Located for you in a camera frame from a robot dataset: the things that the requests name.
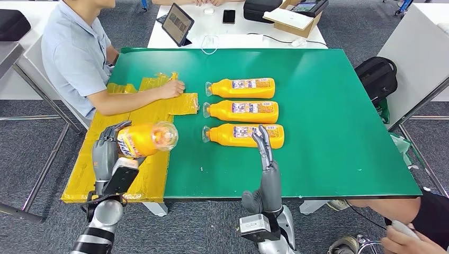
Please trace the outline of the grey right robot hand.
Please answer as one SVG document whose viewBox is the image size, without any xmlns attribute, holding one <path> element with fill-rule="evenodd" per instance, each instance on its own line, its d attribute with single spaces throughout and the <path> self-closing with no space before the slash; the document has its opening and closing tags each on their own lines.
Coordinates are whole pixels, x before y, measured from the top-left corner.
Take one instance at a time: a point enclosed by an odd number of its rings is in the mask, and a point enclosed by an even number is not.
<svg viewBox="0 0 449 254">
<path fill-rule="evenodd" d="M 262 162 L 261 183 L 257 190 L 244 191 L 241 195 L 243 207 L 251 214 L 273 213 L 282 210 L 281 178 L 277 162 L 273 159 L 268 131 L 263 125 L 258 126 L 260 135 L 252 134 Z"/>
</svg>

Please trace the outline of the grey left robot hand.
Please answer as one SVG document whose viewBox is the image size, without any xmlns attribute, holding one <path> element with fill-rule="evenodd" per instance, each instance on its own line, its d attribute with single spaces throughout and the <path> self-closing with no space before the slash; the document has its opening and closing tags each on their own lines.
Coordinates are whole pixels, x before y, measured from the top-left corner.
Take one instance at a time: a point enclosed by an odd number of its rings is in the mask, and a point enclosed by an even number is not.
<svg viewBox="0 0 449 254">
<path fill-rule="evenodd" d="M 130 120 L 108 126 L 101 132 L 92 148 L 92 161 L 97 182 L 109 181 L 119 157 L 117 137 L 120 130 L 131 125 Z"/>
</svg>

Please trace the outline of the person's right hand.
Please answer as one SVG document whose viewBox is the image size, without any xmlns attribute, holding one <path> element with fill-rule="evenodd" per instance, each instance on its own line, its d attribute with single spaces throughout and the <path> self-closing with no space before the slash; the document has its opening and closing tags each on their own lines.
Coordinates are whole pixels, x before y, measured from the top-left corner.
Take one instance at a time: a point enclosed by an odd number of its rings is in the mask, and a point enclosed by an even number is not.
<svg viewBox="0 0 449 254">
<path fill-rule="evenodd" d="M 185 91 L 185 84 L 179 80 L 170 80 L 166 84 L 159 87 L 160 99 L 169 99 L 178 97 Z"/>
</svg>

